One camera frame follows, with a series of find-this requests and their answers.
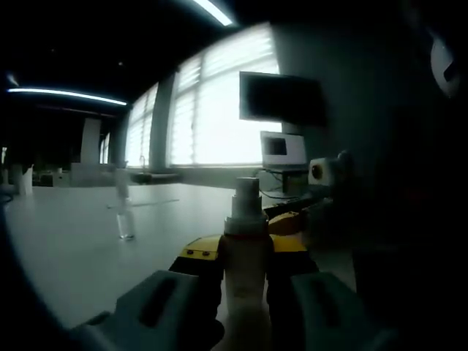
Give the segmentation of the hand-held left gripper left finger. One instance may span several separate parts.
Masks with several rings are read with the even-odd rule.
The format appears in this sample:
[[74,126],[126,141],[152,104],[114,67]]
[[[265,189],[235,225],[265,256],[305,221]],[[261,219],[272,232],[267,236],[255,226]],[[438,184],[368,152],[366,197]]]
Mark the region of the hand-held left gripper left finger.
[[81,350],[211,350],[223,338],[221,238],[187,244],[159,270],[70,331]]

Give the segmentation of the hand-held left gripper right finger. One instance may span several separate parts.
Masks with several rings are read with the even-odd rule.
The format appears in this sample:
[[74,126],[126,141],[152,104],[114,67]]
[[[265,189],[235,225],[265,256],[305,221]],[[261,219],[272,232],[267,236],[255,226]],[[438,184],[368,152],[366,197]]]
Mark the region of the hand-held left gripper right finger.
[[394,350],[399,334],[378,323],[363,301],[322,272],[293,235],[271,236],[266,274],[275,350]]

